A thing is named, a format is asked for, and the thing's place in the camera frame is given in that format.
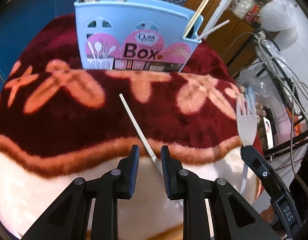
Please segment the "person's right hand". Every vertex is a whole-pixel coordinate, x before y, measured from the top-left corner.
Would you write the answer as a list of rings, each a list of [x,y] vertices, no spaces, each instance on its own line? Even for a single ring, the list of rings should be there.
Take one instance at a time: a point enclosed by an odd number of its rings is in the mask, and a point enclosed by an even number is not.
[[[261,213],[260,213],[260,216],[268,223],[272,223],[274,221],[274,218],[275,218],[275,210],[273,208],[273,206],[271,205],[270,207],[268,207],[268,209],[266,210],[263,210]]]

